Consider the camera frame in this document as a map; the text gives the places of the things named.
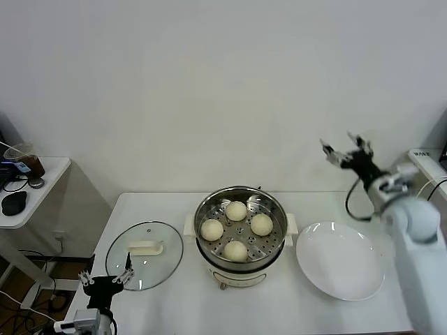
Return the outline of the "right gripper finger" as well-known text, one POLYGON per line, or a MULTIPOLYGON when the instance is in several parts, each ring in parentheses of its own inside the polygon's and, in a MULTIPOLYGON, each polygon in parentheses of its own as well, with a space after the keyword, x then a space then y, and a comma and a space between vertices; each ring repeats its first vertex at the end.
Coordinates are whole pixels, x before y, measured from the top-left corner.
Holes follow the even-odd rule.
POLYGON ((361 137, 359 134, 352 133, 350 131, 347 132, 348 137, 350 140, 357 146, 357 148, 361 151, 367 154, 368 156, 373 156, 374 151, 371 147, 371 143, 368 140, 365 140, 363 137, 361 137))
POLYGON ((342 164, 345 160, 345 154, 335 151, 327 142, 320 139, 320 143, 323 149, 326 159, 331 164, 342 164))

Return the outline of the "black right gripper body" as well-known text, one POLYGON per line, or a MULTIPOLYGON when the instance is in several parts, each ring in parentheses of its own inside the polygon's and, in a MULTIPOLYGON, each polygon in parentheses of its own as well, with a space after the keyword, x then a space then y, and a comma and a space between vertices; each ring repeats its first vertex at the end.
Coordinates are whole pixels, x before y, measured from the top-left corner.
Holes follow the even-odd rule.
POLYGON ((344 159, 344 169, 353 170, 364 186, 370 186, 383 176, 383 171, 372 160, 373 155, 364 149, 357 149, 349 152, 344 159))

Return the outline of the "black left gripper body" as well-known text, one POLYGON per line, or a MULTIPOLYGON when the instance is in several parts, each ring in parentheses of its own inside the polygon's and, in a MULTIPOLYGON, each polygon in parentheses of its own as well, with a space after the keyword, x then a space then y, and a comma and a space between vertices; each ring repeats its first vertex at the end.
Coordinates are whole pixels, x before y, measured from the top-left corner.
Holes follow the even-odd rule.
POLYGON ((87 308, 110 308, 114 295, 123 290, 122 280, 116 276, 96 276, 85 286, 89 297, 87 308))

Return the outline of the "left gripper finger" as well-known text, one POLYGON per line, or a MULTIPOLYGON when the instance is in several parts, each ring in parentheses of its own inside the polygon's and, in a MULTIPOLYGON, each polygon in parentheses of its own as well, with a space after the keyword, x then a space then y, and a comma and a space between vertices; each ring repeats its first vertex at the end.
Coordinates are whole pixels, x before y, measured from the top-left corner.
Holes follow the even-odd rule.
POLYGON ((126 262, 124 266, 124 272, 116 276, 113 279, 114 283, 121 283, 122 285, 126 285, 132 278, 134 277, 134 270, 132 267, 132 261, 131 261, 131 253, 128 252, 126 256, 126 262))
POLYGON ((86 267, 79 272, 78 278, 83 286, 93 285, 94 280, 91 277, 91 271, 94 266, 95 254, 93 254, 88 260, 86 267))

